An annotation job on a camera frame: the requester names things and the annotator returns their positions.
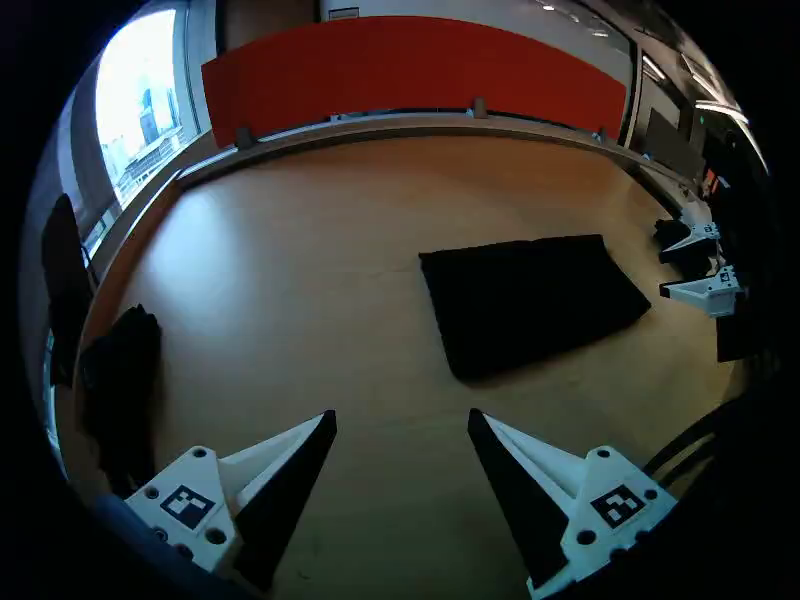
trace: building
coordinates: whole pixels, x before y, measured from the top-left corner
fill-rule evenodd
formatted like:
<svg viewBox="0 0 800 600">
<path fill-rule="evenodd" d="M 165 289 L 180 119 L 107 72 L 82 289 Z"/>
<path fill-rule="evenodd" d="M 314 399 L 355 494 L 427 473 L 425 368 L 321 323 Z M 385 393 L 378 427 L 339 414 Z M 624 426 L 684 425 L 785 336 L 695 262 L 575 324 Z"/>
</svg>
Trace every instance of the building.
<svg viewBox="0 0 800 600">
<path fill-rule="evenodd" d="M 175 99 L 175 90 L 172 88 L 167 90 L 167 102 L 169 103 L 169 114 L 172 116 L 172 126 L 177 127 L 181 121 L 178 116 L 178 101 Z"/>
<path fill-rule="evenodd" d="M 123 207 L 136 190 L 186 144 L 184 137 L 182 127 L 171 129 L 167 133 L 157 135 L 155 140 L 136 153 L 115 185 Z"/>
<path fill-rule="evenodd" d="M 150 90 L 145 92 L 148 99 L 150 98 L 149 92 Z M 145 108 L 139 115 L 139 124 L 142 127 L 145 144 L 152 144 L 158 139 L 158 126 L 156 125 L 156 117 L 152 106 Z"/>
</svg>

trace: ceiling light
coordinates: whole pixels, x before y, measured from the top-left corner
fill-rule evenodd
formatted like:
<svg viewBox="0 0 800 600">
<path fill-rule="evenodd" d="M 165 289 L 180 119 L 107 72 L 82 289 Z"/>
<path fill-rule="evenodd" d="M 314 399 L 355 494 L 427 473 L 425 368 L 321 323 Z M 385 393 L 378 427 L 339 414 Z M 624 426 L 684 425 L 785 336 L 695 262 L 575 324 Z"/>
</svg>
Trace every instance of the ceiling light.
<svg viewBox="0 0 800 600">
<path fill-rule="evenodd" d="M 650 67 L 650 69 L 653 71 L 653 73 L 655 73 L 658 76 L 659 79 L 667 78 L 667 76 L 664 75 L 664 72 L 658 68 L 658 65 L 656 65 L 656 63 L 650 60 L 649 56 L 647 56 L 646 54 L 642 54 L 642 60 L 644 61 L 644 64 Z"/>
<path fill-rule="evenodd" d="M 741 121 L 745 125 L 749 123 L 747 117 L 742 114 L 737 108 L 733 106 L 728 106 L 726 104 L 717 104 L 716 102 L 706 102 L 704 100 L 698 100 L 695 105 L 695 108 L 699 108 L 700 110 L 710 110 L 711 112 L 718 112 L 722 113 L 723 115 L 728 115 L 732 119 L 736 121 Z"/>
</svg>

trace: white wall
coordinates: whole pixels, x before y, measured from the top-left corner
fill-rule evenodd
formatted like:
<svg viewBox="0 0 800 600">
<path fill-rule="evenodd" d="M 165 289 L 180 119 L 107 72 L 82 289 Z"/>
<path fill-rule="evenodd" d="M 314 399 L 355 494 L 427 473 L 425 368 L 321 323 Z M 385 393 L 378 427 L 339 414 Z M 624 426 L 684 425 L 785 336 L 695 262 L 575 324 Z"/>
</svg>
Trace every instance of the white wall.
<svg viewBox="0 0 800 600">
<path fill-rule="evenodd" d="M 630 90 L 633 64 L 630 46 L 613 34 L 594 37 L 586 29 L 587 10 L 573 3 L 553 0 L 553 5 L 573 10 L 582 20 L 575 23 L 559 11 L 543 10 L 529 0 L 322 0 L 322 19 L 328 11 L 357 6 L 359 16 L 418 15 L 444 17 L 513 31 L 563 50 L 607 73 Z"/>
</svg>

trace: screw hole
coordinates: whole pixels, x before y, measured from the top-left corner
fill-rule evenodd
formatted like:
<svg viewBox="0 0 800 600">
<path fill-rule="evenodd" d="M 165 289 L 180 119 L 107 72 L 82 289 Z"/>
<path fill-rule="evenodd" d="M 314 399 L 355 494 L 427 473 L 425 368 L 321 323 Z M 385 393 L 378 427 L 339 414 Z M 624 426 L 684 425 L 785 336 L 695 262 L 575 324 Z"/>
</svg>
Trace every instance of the screw hole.
<svg viewBox="0 0 800 600">
<path fill-rule="evenodd" d="M 189 560 L 192 560 L 194 558 L 194 552 L 191 551 L 189 546 L 185 544 L 175 544 L 175 546 L 173 547 L 175 548 L 175 550 L 178 551 L 178 554 L 180 554 L 183 558 L 188 558 Z"/>
<path fill-rule="evenodd" d="M 225 540 L 228 539 L 228 536 L 225 535 L 225 532 L 217 529 L 216 527 L 212 527 L 208 531 L 206 531 L 206 539 L 211 542 L 212 544 L 224 544 Z"/>
<path fill-rule="evenodd" d="M 588 546 L 589 544 L 594 543 L 594 541 L 597 539 L 597 534 L 591 529 L 584 529 L 578 533 L 578 537 L 576 539 L 581 546 Z"/>
</svg>

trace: desk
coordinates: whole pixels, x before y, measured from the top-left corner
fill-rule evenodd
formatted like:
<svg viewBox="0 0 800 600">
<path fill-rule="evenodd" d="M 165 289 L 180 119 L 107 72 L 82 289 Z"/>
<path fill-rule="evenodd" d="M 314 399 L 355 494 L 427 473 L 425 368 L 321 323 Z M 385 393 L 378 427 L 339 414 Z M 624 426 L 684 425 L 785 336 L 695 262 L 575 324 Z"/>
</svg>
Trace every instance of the desk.
<svg viewBox="0 0 800 600">
<path fill-rule="evenodd" d="M 335 408 L 339 435 L 273 597 L 525 598 L 468 410 L 643 464 L 726 393 L 713 321 L 658 294 L 677 278 L 651 245 L 658 218 L 607 158 L 500 138 L 340 145 L 195 187 L 119 306 L 142 303 L 163 328 L 158 465 L 194 444 L 224 455 Z M 653 308 L 556 360 L 456 381 L 417 253 L 587 233 L 604 235 Z"/>
</svg>

